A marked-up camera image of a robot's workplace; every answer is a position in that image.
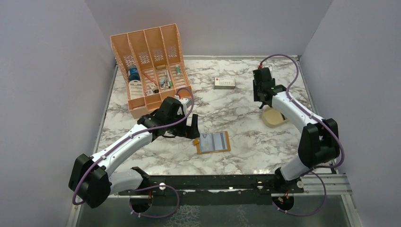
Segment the grey credit card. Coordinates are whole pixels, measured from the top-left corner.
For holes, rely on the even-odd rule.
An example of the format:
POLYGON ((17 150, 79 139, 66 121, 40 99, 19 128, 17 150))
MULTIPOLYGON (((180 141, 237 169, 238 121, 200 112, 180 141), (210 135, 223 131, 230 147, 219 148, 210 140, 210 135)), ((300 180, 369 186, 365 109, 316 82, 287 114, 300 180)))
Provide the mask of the grey credit card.
POLYGON ((213 134, 215 151, 225 151, 228 149, 227 137, 225 132, 216 132, 213 134))
POLYGON ((200 153, 215 151, 212 133, 201 134, 199 142, 200 153))

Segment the yellow leather card holder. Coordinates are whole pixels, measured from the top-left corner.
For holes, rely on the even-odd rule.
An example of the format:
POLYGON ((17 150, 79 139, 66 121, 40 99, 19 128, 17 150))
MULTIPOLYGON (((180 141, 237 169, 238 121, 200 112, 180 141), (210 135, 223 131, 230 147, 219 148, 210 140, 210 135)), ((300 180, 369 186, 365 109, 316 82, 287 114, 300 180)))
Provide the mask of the yellow leather card holder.
POLYGON ((198 155, 231 151, 228 131, 202 133, 192 143, 198 155))

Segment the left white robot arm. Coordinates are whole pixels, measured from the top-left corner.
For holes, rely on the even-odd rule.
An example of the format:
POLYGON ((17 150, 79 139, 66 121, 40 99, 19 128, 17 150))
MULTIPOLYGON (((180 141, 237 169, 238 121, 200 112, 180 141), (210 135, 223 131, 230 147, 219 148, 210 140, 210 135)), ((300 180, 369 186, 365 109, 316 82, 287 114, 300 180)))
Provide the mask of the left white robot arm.
POLYGON ((73 191, 73 205, 100 206, 122 185, 120 180, 111 178, 117 167, 165 133, 188 139, 198 137, 198 116, 192 113, 193 108, 193 97, 169 96, 158 109, 141 116, 128 133, 103 151, 92 156, 79 155, 74 161, 68 183, 73 191))

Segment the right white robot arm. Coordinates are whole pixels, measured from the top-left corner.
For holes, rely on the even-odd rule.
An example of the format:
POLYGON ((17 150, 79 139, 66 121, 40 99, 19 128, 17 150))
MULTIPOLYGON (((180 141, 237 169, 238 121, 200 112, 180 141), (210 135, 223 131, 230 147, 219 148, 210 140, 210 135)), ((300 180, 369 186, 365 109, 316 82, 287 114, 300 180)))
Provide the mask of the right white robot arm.
POLYGON ((309 170, 340 156, 338 124, 305 109, 283 85, 276 85, 269 68, 253 71, 253 96, 289 120, 301 133, 297 156, 275 171, 273 187, 285 192, 309 170))

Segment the white small card box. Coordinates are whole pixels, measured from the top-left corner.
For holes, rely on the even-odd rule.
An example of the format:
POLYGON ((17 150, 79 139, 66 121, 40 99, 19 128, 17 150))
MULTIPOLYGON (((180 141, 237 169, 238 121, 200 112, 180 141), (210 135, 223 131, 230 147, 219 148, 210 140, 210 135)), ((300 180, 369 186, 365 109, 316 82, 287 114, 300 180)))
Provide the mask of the white small card box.
POLYGON ((214 80, 214 89, 234 89, 235 79, 233 78, 218 78, 214 80))

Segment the beige oval tray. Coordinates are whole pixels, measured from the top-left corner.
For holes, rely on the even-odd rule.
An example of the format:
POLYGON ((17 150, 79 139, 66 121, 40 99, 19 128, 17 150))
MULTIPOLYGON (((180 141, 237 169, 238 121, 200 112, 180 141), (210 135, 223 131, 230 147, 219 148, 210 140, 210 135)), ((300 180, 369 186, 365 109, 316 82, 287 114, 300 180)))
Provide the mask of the beige oval tray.
POLYGON ((264 109, 261 118, 269 128, 276 128, 288 122, 288 119, 281 112, 272 107, 264 109))

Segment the black mounting base bar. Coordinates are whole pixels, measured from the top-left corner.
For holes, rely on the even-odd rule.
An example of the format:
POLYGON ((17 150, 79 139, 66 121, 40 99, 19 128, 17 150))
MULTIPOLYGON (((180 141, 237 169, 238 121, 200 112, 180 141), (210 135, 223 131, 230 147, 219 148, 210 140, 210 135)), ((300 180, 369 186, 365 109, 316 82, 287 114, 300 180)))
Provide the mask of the black mounting base bar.
POLYGON ((138 167, 133 170, 142 178, 139 191, 118 193, 129 196, 133 205, 270 205, 273 196, 304 192, 299 180, 282 183, 274 174, 148 175, 138 167))

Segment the metal binder clip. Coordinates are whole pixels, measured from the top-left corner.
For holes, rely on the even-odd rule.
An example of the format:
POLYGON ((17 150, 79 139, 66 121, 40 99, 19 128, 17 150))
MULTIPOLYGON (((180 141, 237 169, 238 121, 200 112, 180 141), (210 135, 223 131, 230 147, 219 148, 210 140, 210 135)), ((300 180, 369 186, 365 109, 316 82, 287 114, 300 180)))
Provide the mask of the metal binder clip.
POLYGON ((160 87, 161 87, 161 88, 164 88, 164 87, 165 87, 165 85, 166 85, 166 77, 165 77, 165 76, 162 77, 162 78, 160 78, 159 84, 160 84, 160 87))

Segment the green white marker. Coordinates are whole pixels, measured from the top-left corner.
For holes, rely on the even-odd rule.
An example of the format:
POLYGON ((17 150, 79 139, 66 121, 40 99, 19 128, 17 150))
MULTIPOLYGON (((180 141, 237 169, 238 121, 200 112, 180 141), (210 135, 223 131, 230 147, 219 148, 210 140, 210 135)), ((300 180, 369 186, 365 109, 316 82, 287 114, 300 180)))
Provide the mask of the green white marker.
POLYGON ((182 76, 182 74, 181 74, 181 70, 180 70, 180 67, 179 67, 179 65, 178 65, 178 64, 176 64, 176 65, 175 65, 175 70, 176 70, 176 74, 177 74, 177 76, 181 77, 181 76, 182 76))

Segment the white label sheet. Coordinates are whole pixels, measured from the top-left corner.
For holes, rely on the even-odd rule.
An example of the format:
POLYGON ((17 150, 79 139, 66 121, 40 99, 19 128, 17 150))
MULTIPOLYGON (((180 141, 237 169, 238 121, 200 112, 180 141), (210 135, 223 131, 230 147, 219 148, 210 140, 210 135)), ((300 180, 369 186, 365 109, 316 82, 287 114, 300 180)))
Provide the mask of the white label sheet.
POLYGON ((143 88, 140 80, 131 80, 128 83, 130 99, 143 97, 143 88))

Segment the small brown eraser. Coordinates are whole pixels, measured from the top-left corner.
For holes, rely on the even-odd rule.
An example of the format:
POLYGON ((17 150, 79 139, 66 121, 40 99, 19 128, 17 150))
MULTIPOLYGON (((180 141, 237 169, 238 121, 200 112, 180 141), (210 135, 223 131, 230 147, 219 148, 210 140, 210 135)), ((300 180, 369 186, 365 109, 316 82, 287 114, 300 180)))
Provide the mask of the small brown eraser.
POLYGON ((166 69, 166 65, 165 65, 165 64, 163 64, 163 65, 158 65, 158 66, 156 66, 156 69, 157 69, 157 70, 164 70, 164 69, 166 69))

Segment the red pencil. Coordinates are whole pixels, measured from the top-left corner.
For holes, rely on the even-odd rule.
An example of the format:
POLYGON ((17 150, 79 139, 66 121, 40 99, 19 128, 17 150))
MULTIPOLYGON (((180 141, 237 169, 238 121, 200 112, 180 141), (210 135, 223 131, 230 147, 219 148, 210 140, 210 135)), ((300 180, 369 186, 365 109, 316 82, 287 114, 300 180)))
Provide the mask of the red pencil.
POLYGON ((145 75, 146 78, 148 78, 151 82, 153 82, 156 86, 158 86, 158 83, 151 77, 149 76, 147 73, 143 73, 145 75))

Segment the blue tape roll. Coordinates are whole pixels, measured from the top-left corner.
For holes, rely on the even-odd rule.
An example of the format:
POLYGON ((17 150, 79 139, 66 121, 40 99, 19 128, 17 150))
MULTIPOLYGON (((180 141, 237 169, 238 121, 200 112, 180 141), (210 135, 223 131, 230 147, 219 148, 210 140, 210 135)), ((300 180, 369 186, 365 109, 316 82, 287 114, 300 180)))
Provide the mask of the blue tape roll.
POLYGON ((128 75, 129 81, 133 81, 133 80, 140 81, 141 80, 138 69, 136 67, 128 68, 127 75, 128 75))

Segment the peach plastic desk organizer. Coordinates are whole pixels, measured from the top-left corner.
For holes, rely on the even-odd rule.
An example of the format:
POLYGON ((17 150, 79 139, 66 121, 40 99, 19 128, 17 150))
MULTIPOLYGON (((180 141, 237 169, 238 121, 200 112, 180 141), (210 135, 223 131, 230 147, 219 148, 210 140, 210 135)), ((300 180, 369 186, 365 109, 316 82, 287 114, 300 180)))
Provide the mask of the peach plastic desk organizer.
POLYGON ((168 96, 190 97, 192 87, 184 65, 177 24, 113 35, 110 41, 125 81, 128 108, 133 118, 137 119, 160 107, 168 96), (156 66, 163 64, 166 65, 166 69, 156 69, 156 66), (180 67, 181 77, 176 74, 176 64, 180 67), (128 90, 127 70, 131 67, 138 69, 143 88, 143 97, 136 99, 130 99, 128 90), (144 72, 151 76, 158 86, 146 78, 144 72), (161 88, 159 80, 164 76, 166 85, 161 88))

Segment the aluminium frame rail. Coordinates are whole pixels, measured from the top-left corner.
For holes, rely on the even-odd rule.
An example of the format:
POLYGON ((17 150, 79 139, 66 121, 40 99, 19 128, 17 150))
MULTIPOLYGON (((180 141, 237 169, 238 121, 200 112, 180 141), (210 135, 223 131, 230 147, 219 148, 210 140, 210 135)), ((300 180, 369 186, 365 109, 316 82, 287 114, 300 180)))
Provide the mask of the aluminium frame rail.
POLYGON ((253 192, 271 196, 353 195, 349 180, 344 174, 306 175, 282 189, 274 186, 273 175, 133 175, 112 176, 106 187, 95 186, 81 199, 104 201, 113 196, 136 196, 150 193, 153 196, 171 192, 168 186, 181 195, 190 193, 241 193, 253 192))

